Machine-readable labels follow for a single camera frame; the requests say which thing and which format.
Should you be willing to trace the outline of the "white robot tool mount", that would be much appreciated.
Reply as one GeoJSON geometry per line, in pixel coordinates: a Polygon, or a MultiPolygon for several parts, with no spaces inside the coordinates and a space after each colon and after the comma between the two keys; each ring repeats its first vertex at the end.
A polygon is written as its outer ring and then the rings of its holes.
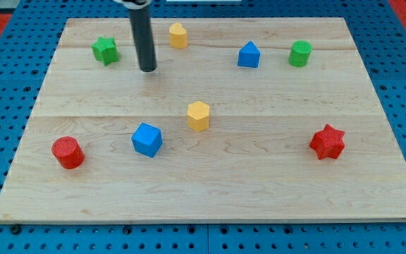
{"type": "Polygon", "coordinates": [[[152,0],[114,0],[126,8],[144,8],[151,4],[152,0]]]}

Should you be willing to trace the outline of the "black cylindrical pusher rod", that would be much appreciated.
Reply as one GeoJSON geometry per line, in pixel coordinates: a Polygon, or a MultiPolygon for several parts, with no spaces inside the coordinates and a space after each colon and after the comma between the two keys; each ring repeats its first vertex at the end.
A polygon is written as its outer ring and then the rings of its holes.
{"type": "Polygon", "coordinates": [[[149,4],[133,3],[129,15],[139,68],[143,72],[152,72],[156,69],[156,54],[149,4]]]}

